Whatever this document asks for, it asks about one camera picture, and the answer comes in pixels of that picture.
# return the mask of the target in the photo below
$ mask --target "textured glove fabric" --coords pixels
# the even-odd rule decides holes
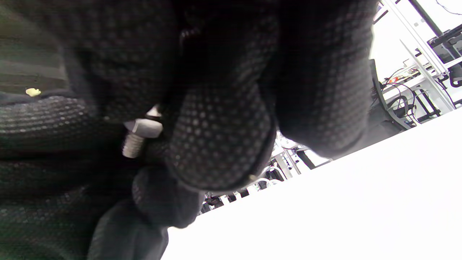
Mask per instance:
[[[330,157],[365,130],[374,0],[0,0],[53,35],[66,90],[0,94],[0,257],[160,259],[278,128]],[[123,122],[163,135],[122,158]]]

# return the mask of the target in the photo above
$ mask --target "metal screw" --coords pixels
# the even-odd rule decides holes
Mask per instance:
[[[150,119],[136,119],[124,123],[128,129],[122,148],[122,155],[127,158],[136,158],[140,155],[146,138],[157,138],[163,130],[160,122]]]

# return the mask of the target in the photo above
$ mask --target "white tabletop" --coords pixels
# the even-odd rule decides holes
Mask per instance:
[[[203,214],[162,260],[460,260],[461,129],[453,111]]]

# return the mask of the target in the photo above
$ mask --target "black cable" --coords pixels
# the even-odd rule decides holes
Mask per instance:
[[[371,108],[371,107],[375,104],[375,102],[376,102],[377,100],[378,100],[378,98],[375,98],[375,99],[372,101],[372,104],[371,104],[371,106],[370,106],[369,108]]]
[[[385,85],[393,85],[393,84],[395,84],[396,89],[400,92],[400,96],[402,96],[401,90],[400,90],[400,89],[398,88],[398,86],[396,86],[396,85],[404,86],[404,87],[406,87],[407,89],[409,89],[409,91],[412,93],[412,96],[413,96],[412,106],[415,106],[416,94],[414,93],[414,91],[412,91],[412,89],[411,89],[410,87],[408,87],[408,86],[406,86],[406,85],[404,85],[404,84],[401,84],[401,83],[397,83],[397,82],[391,82],[391,83],[387,83],[387,84],[385,84]]]
[[[455,15],[462,15],[462,13],[457,13],[457,12],[451,12],[451,11],[449,11],[449,9],[448,9],[447,7],[445,7],[445,6],[443,6],[442,4],[440,4],[440,3],[438,2],[438,0],[436,0],[436,3],[437,3],[439,6],[441,6],[441,7],[442,7],[446,12],[448,12],[448,13],[452,13],[452,14],[455,14]]]
[[[385,84],[384,84],[382,87],[385,87],[385,85],[388,84],[388,82],[391,80],[391,78],[393,78],[393,76],[394,76],[398,71],[403,70],[403,69],[404,69],[404,68],[401,68],[401,69],[399,69],[399,70],[393,72],[393,74],[387,79],[387,81],[385,82]]]
[[[443,88],[444,92],[446,92],[446,95],[448,95],[449,100],[451,100],[451,103],[452,103],[454,109],[457,109],[456,105],[454,104],[454,101],[452,100],[451,95],[449,95],[448,91],[446,90],[446,87],[445,87],[441,82],[439,82],[438,80],[435,80],[435,82],[436,82],[438,85],[440,85],[440,87]]]

